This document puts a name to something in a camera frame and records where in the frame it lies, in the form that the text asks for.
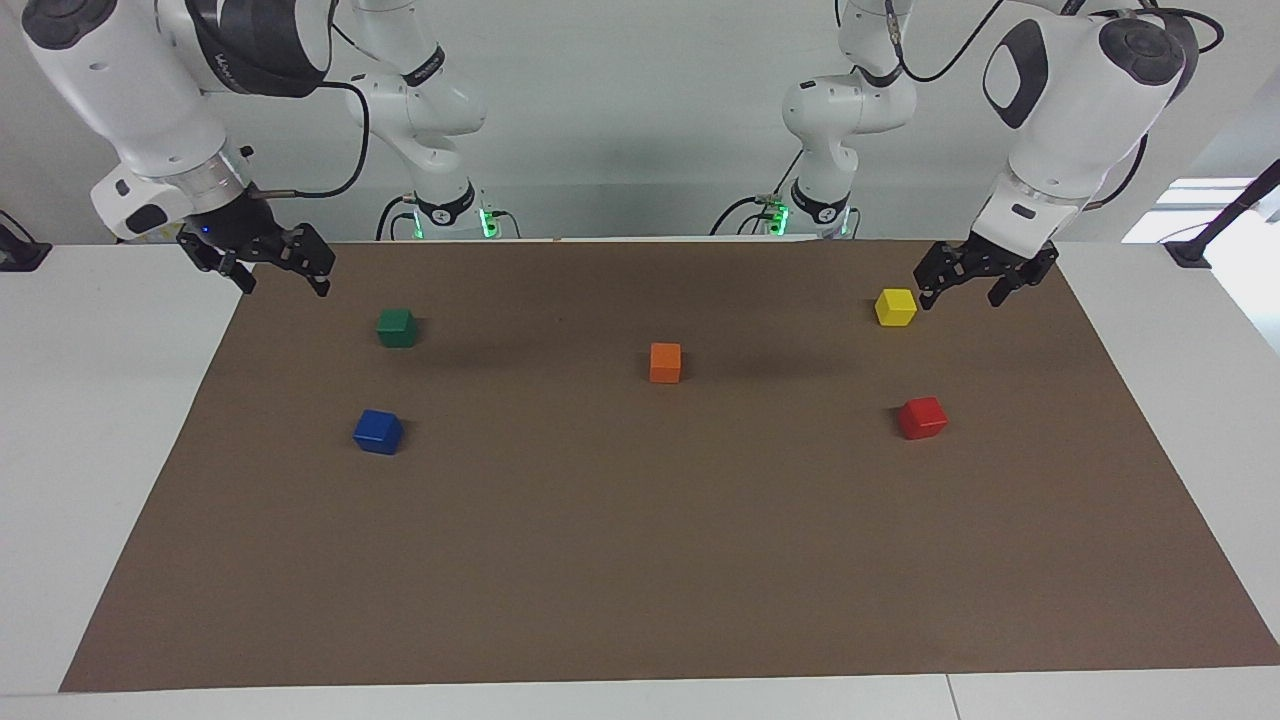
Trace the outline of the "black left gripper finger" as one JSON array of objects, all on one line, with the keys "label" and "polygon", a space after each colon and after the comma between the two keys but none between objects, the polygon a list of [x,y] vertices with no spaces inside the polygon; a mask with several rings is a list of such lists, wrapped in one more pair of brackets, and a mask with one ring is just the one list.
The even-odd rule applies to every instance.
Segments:
[{"label": "black left gripper finger", "polygon": [[988,292],[989,305],[1001,307],[1018,290],[1038,286],[1055,268],[1057,260],[1057,250],[1041,250],[1034,258],[1021,263],[1001,261],[997,281]]},{"label": "black left gripper finger", "polygon": [[929,311],[940,296],[963,283],[963,246],[932,243],[916,264],[913,277],[920,309]]}]

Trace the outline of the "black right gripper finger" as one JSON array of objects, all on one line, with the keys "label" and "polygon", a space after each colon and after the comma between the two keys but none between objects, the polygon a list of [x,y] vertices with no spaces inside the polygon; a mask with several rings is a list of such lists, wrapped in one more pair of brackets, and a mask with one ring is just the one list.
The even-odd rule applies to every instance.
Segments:
[{"label": "black right gripper finger", "polygon": [[285,231],[285,269],[303,277],[321,299],[330,292],[335,259],[332,247],[312,225],[302,223]]},{"label": "black right gripper finger", "polygon": [[233,252],[220,252],[197,236],[179,236],[178,245],[197,270],[227,278],[243,295],[253,292],[256,279],[252,272]]}]

